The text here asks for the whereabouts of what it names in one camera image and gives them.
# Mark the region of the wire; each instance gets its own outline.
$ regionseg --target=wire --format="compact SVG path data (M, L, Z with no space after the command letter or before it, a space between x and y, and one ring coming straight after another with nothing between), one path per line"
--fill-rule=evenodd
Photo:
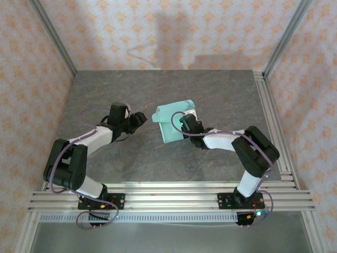
M262 149L261 149L261 148L260 148L260 147L259 147L259 146L258 146L252 139L251 139L251 138L249 138L249 137L246 136L245 134L239 133L239 132L236 132L236 131L215 131L215 132L200 133L200 134L198 134L198 133L186 133L186 132L180 130L180 129L174 124L174 122L173 122L173 118L174 118L174 116L176 116L177 114L185 115L185 113L184 113L184 112L175 112L175 113L173 113L172 116L171 116L171 124L172 124L173 128L174 128L176 131L178 131L179 133L181 133L181 134L183 134L183 135L186 135L186 136L191 136L191 137L200 137L200 136L207 136L207 135L221 134L221 133L223 133L223 134L239 135L239 136L245 138L246 140L248 140L249 143L250 143L252 146L254 146L254 147L258 150L258 152L263 156L263 158L264 158L264 159L268 162L268 164L270 165L269 170L271 170L271 169L274 168L274 164L273 164L273 162L269 159L269 157L263 152L263 150L262 150ZM259 183L259 184L257 185L257 187L256 187L257 189L260 187L262 181L263 181L263 179L260 180L260 183ZM269 215L273 212L273 209L274 209L274 200L273 200L271 194L270 194L269 192L265 191L265 190L259 190L258 192L261 192L261 193L265 192L265 193L270 197L270 201L271 201L270 211L269 211L268 214L266 214L266 216L264 217L263 220L259 221L259 222L256 223L256 224L252 224L252 225L249 225L249 226L255 226L255 225L258 225L258 224L260 224L261 222L265 221L265 220L269 217Z
M267 191L265 191L265 190L261 190L260 192L265 192L269 197L270 197L270 201L271 201L271 207L270 207L270 210L269 210L269 212L268 213L266 213L265 214L265 217L261 220L261 221L259 221L259 222L257 222L257 223L255 223L255 224L251 224L251 225L247 225L247 226L240 226L240 228L242 228L242 227L247 227L247 228L249 228L249 227L251 227L251 226L256 226L256 225L259 225L259 224L261 224L262 222L264 222L268 217L269 217L269 215L272 213L272 211L273 211L273 209L274 209L274 201L273 201L273 198L272 198L272 196L271 196L271 194L269 193L269 192L267 192ZM243 215L243 214L251 214L252 212L240 212L240 213L237 213L238 215ZM192 224L181 224L181 223L156 223L156 224L162 224L162 225L173 225L173 226L184 226L184 227L208 227L208 228L218 228L218 227L229 227L229 226L232 226L232 224L228 224L228 225L192 225Z
M155 224L159 224L159 225L171 225L171 226L181 226L181 227L198 227L198 228L223 228L223 227L234 227L237 225L236 224L232 224L230 222L228 222L228 225L225 224L221 224L221 225L201 225L201 224L184 224L184 223L162 223L162 222L156 222Z
M96 218L96 219L99 219L99 220L109 220L108 218L96 216L96 215L93 215L92 213L89 213L89 215L90 215L91 217Z
M215 132L209 132L209 133L186 133L186 132L183 132L181 131L179 128L176 127L176 125L174 124L173 122L173 117L176 116L177 114L183 114L185 115L184 112L175 112L172 114L171 116L171 124L173 126L173 128L178 131L179 133L183 134L183 135L186 135L186 136L191 136L191 137L199 137L199 136L207 136L207 135L213 135L213 134L220 134L220 133L224 133L224 134L231 134L231 135L238 135L238 136L241 136L243 138L245 138L246 140L248 140L250 142L251 145L253 145L257 150L258 152L263 156L263 158L268 162L268 164L270 165L270 168L273 168L274 167L274 164L273 162L269 159L269 157L262 151L262 149L251 139L249 138L248 136L246 136L245 134L243 133L239 133L239 132L236 132L236 131L215 131Z
M107 109L107 108L90 108L90 109L86 109L86 110L84 110L84 111L82 111L82 112L80 113L80 121L81 121L81 115L82 115L85 111L99 110L99 109L102 109L102 110L109 110L109 109ZM116 205L115 205L114 203L112 203L112 202L105 201L105 200L101 200L101 199L96 199L96 198L93 198L93 197L91 197L91 196L88 196L88 195L85 195L85 194L82 194L82 193L80 193L80 192L77 192L77 191L74 191L74 190L71 190L71 189L67 189L67 188L64 188L64 189L62 189L62 190L60 190L60 191L55 191L54 186L53 186L53 180L54 180L54 176L55 176L55 171L56 171L57 165L58 165L58 163L60 162L60 160L61 160L62 156L64 155L64 153L65 153L65 152L66 152L66 151L67 151L67 150L68 150L74 143L76 143L76 142L78 142L78 141L81 141L81 140L84 140L84 139L86 139L86 138L89 138L89 137L93 136L95 133L97 133L97 128L96 128L96 126L93 126L93 127L95 128L94 131L92 131L92 132L86 134L85 136L83 136L83 137L81 137L81 138L77 138L77 139L73 140L73 141L70 142L66 147L64 147L64 149L59 153L59 155L57 156L57 158L56 158L56 160L55 160L55 163L54 163L54 165L53 165L53 168L52 168L51 176L50 176L50 178L49 178L49 184L50 184L50 186L51 186L51 191L52 191L52 193L59 194L59 193L62 193L62 192L64 192L64 191L67 191L67 190L68 190L68 191L70 191L70 192L72 192L72 193L75 193L75 194L77 194L77 195L79 195L79 196L82 196L82 197L84 197L84 198L90 199L90 200L92 200L92 201L96 201L96 202L108 204L108 205L114 207L114 208L116 209L116 214L115 214L115 216L114 216L112 219L110 219L110 221L108 221L107 223L105 223L105 224L103 224L103 225L100 224L100 228L102 228L102 227L105 227L105 226L111 224L111 223L117 218L118 213L119 213L118 206L116 206ZM95 229L96 226L93 226L93 227L83 227L83 226L81 226L81 225L79 224L78 220L79 220L80 216L83 215L83 214L85 214L85 213L89 213L89 214L90 214L90 213L91 213L91 214L94 214L94 213L95 213L95 214L98 214L98 215L100 215L100 214L102 214L102 213L101 213L101 212L97 212L97 211L83 211L83 212L79 213L78 216L77 216L77 218L76 218L76 225L77 225L80 229L82 229L82 230L92 230L92 229Z
M253 201L253 204L254 204L254 214L255 214L255 212L256 212L256 206L257 206L257 204L256 204L256 202L255 202L255 201Z
M127 135L127 137L125 137L124 139L121 139L121 140L116 140L115 142L119 142L119 141L125 141L127 138L129 138L129 134Z
M104 116L104 117L101 119L101 123L104 123L104 121L105 121L107 118L109 118L109 115Z
M97 110L107 110L109 111L110 108L106 108L106 107L100 107L100 106L96 106L96 107L92 107L92 108L88 108L88 109L85 109L83 110L79 115L78 115L78 120L80 121L80 123L88 126L88 127L91 127L91 128L96 128L95 125L91 124L91 123L88 123L88 122L85 122L83 119L82 119L82 115L83 113L87 112L87 111L97 111Z

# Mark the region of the wall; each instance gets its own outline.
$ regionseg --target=wall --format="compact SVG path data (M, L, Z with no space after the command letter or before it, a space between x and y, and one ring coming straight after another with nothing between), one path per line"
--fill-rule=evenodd
M312 3L270 83L302 186L337 251L337 5Z
M0 1L0 252L13 252L72 76L28 0Z
M300 0L42 0L78 70L264 70Z

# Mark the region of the purple cable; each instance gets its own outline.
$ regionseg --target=purple cable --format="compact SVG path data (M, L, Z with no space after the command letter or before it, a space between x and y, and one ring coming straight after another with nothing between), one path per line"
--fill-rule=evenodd
M179 128L177 128L175 126L174 122L173 122L173 117L176 116L179 113L185 115L184 112L175 112L171 116L171 124L172 124L173 128L175 130L177 130L179 133L182 133L183 135L187 135L187 136L194 136L194 137L207 136L207 135L213 135L213 134L219 134L219 133L239 135L239 136L245 138L246 140L248 140L251 143L251 145L253 145L258 150L258 152L260 152L260 154L263 156L263 158L269 163L270 168L273 168L274 165L273 165L272 161L269 159L269 157L262 151L262 149L251 138L249 138L248 136L244 135L243 133L238 133L238 132L235 132L235 131L223 131L223 130L222 131L217 131L217 132L211 132L211 133L201 133L201 134L198 134L198 133L185 133L185 132L181 131Z
M175 112L175 113L173 113L172 116L171 116L171 124L172 124L173 128L174 128L176 131L178 131L179 133L181 133L181 134L183 134L183 135L186 135L186 136L193 136L193 137L207 136L207 135L213 135L213 134L219 134L219 133L232 134L232 135L239 135L239 136L245 138L246 140L248 140L248 141L251 143L251 145L253 145L253 146L258 150L258 152L260 152L260 154L263 156L263 158L269 163L269 165L270 165L270 170L274 167L273 162L272 162L272 161L269 159L269 157L262 151L262 149L261 149L261 148L260 148L260 147L259 147L253 140L252 140L252 139L250 139L250 138L249 138L248 136L246 136L245 134L239 133L239 132L235 132L235 131L216 131L216 132L211 132L211 133L200 133L200 134L198 134L198 133L186 133L186 132L181 131L179 128L177 128L176 125L175 125L174 122L173 122L173 118L174 118L174 116L176 116L177 114L183 114L183 115L185 115L185 113L184 113L184 112ZM259 183L259 184L257 185L257 187L256 187L257 189L260 187L262 181L263 181L263 180L261 179L260 183ZM270 197L271 207L270 207L269 213L271 214L272 211L273 211L273 209L274 209L274 200L273 200L271 194L270 194L269 192L265 191L265 190L260 190L259 192L265 192L265 193ZM266 217L265 217L263 220L259 221L259 222L256 223L256 224L252 224L252 225L255 226L255 225L260 224L262 221L266 220L267 217L268 217L270 214L266 215Z
M85 122L85 121L82 119L82 115L83 115L83 113L85 113L85 112L87 112L87 111L96 111L96 110L107 110L107 111L109 111L110 108L97 106L97 107L92 107L92 108L85 109L85 110L82 111L82 112L79 114L79 116L78 116L78 120L80 121L80 123L82 123L83 125L86 125L86 126L88 126L88 127L95 128L95 127L96 127L95 125L92 125L92 124L90 124L90 123Z
M62 156L63 156L63 154L75 143L75 142L78 142L78 141L81 141L81 140L84 140L84 139L86 139L86 138L89 138L89 137L91 137L91 136L93 136L95 133L97 133L97 129L95 128L94 129L94 131L92 131L92 132L90 132L90 133L88 133L87 135L85 135L85 136L83 136L83 137L81 137L81 138L77 138L76 140L73 140L72 142L70 142L60 153L59 153L59 155L57 156L57 158L56 158L56 160L55 160L55 163L54 163L54 165L53 165L53 168L52 168L52 172L51 172L51 176L50 176L50 178L49 178L49 184L50 184L50 186L51 186L51 191L52 191L52 193L55 193L55 194L59 194L59 193L62 193L62 192L64 192L64 191L71 191L72 193L75 193L75 194L77 194L77 195L80 195L80 196L82 196L82 197L84 197L84 198L88 198L88 199L90 199L90 200L93 200L93 201L96 201L96 202L100 202L100 203L104 203L104 204L108 204L108 205L110 205L110 206L113 206L115 209L116 209L116 214L115 214L115 216L112 218L112 219L110 219L108 222L106 222L105 224L103 224L103 225L100 225L100 228L102 228L102 227L105 227L105 226L107 226L107 225L109 225L109 224L111 224L116 218L117 218L117 216L118 216L118 213L119 213L119 209L118 209L118 207L114 204L114 203L112 203L112 202L109 202L109 201L105 201L105 200L100 200L100 199L96 199L96 198L93 198L93 197L91 197L91 196L88 196L88 195L85 195L85 194L82 194L82 193L79 193L79 192L77 192L77 191L74 191L74 190L71 190L71 189L67 189L67 188L64 188L64 189L62 189L61 191L55 191L54 190L54 186L53 186L53 180L54 180L54 176L55 176L55 171L56 171L56 168L57 168L57 165L58 165L58 163L60 162L60 160L61 160L61 158L62 158ZM76 225L80 228L80 229L82 229L82 230L92 230L92 229L95 229L96 227L94 226L94 227L83 227L83 226L81 226L79 223L78 223L78 220L79 220L79 218L80 218L80 216L82 215L82 214L84 214L84 213L95 213L95 214L102 214L102 212L95 212L95 211L83 211L83 212L81 212L81 213L79 213L78 214L78 216L77 216L77 218L76 218Z

